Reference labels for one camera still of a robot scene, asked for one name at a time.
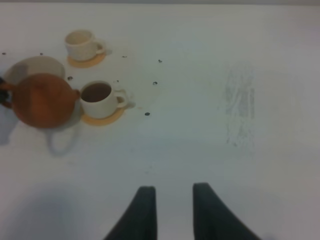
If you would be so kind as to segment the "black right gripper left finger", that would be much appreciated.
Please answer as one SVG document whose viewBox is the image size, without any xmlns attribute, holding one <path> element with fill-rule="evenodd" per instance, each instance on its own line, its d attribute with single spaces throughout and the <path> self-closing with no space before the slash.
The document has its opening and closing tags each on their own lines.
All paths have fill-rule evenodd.
<svg viewBox="0 0 320 240">
<path fill-rule="evenodd" d="M 153 186 L 141 186 L 105 239 L 156 240 L 157 238 L 156 189 Z"/>
</svg>

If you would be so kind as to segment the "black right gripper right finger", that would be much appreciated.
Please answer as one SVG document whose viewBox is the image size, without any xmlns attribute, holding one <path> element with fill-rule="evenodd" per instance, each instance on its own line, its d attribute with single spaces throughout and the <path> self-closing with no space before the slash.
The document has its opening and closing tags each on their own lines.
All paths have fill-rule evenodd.
<svg viewBox="0 0 320 240">
<path fill-rule="evenodd" d="M 223 203 L 208 183 L 195 183 L 193 234 L 196 240 L 258 240 Z"/>
</svg>

